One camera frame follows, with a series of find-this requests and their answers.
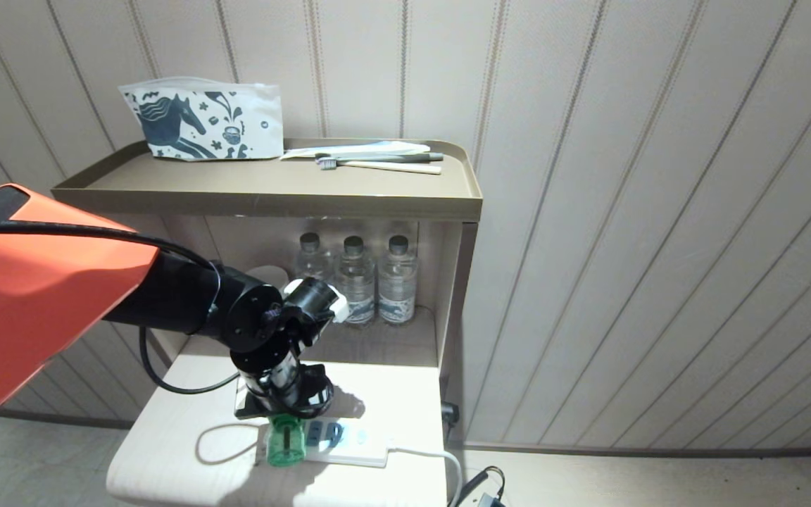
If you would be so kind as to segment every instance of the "horse illustration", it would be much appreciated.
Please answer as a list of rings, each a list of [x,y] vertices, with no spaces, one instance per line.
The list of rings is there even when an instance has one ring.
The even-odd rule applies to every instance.
[[[205,147],[180,137],[180,120],[192,125],[199,134],[206,133],[205,126],[189,106],[189,99],[180,100],[176,94],[174,99],[162,96],[156,102],[139,106],[136,116],[149,144],[170,146],[194,158],[217,158]]]

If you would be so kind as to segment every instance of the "gray toothbrush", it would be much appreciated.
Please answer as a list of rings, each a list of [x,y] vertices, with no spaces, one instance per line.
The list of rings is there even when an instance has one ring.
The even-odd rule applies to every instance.
[[[321,170],[336,169],[338,165],[356,163],[356,161],[366,161],[366,163],[433,163],[443,159],[443,154],[434,153],[434,151],[411,155],[352,154],[344,157],[333,157],[329,154],[315,155],[315,162],[321,166]]]

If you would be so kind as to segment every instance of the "black cable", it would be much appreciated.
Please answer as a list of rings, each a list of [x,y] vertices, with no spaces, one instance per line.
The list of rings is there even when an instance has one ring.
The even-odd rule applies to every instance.
[[[218,299],[218,294],[221,292],[221,273],[219,272],[218,268],[215,267],[215,264],[185,246],[171,243],[170,241],[161,238],[151,237],[151,235],[139,234],[137,232],[125,231],[122,229],[113,229],[110,227],[58,224],[55,222],[32,222],[24,220],[1,220],[0,234],[42,234],[67,235],[67,237],[97,237],[102,239],[113,239],[116,241],[126,241],[127,243],[148,244],[149,246],[157,246],[162,250],[173,251],[174,254],[186,257],[191,262],[215,272],[215,296],[212,296],[212,303],[207,308],[206,318],[203,320],[202,325],[205,325],[206,321],[208,320],[208,314],[212,311],[212,308],[215,308],[215,302]]]
[[[222,380],[221,382],[215,383],[214,385],[210,385],[208,387],[200,387],[198,389],[184,389],[182,387],[175,387],[170,383],[167,383],[158,376],[158,373],[155,373],[155,370],[152,369],[152,363],[149,362],[149,348],[146,346],[146,328],[139,326],[139,358],[142,359],[142,369],[146,370],[146,375],[152,379],[152,382],[155,382],[155,385],[158,385],[161,389],[166,389],[166,391],[177,392],[177,394],[202,394],[203,392],[215,391],[215,389],[222,388],[228,383],[235,381],[239,377],[239,372],[234,373],[233,375],[229,376],[228,378]]]
[[[487,466],[484,468],[484,472],[496,472],[499,476],[503,479],[502,485],[499,487],[499,491],[496,492],[496,500],[502,500],[503,494],[505,493],[505,473],[499,469],[498,466]]]
[[[471,477],[469,482],[465,482],[459,497],[459,501],[456,505],[460,505],[467,498],[467,495],[471,494],[471,492],[479,487],[483,481],[486,481],[486,479],[490,476],[489,472],[495,472],[503,479],[503,483],[500,485],[499,491],[496,492],[496,500],[502,501],[503,494],[505,493],[505,473],[498,466],[487,466],[487,468],[484,468],[482,471],[478,472],[477,475]]]
[[[326,410],[328,405],[331,403],[331,400],[334,400],[334,383],[332,382],[327,383],[327,399],[321,403],[309,405],[306,410],[301,410],[301,408],[293,408],[287,405],[286,401],[283,400],[283,395],[277,394],[277,388],[273,385],[260,384],[260,386],[265,394],[257,394],[250,389],[252,395],[271,401],[274,405],[280,407],[280,410],[283,411],[284,414],[293,416],[295,418],[316,418]]]

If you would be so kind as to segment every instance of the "white cable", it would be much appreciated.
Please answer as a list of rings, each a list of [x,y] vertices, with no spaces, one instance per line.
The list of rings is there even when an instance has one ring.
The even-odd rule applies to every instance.
[[[450,507],[456,507],[459,504],[459,497],[461,496],[461,487],[463,486],[463,476],[461,475],[461,464],[456,456],[446,451],[425,451],[422,449],[413,449],[412,447],[399,446],[390,444],[387,450],[400,451],[403,453],[416,453],[419,456],[434,456],[435,458],[446,458],[456,465],[456,494],[453,495],[453,500],[450,501]]]

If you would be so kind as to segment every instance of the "brown tray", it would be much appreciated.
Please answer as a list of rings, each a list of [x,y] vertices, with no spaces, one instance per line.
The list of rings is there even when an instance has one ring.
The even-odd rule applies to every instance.
[[[287,139],[284,148],[367,139]],[[116,151],[52,189],[61,202],[101,213],[339,216],[477,222],[482,193],[465,150],[415,141],[444,154],[441,175],[358,167],[320,170],[314,160],[174,161],[145,142]]]

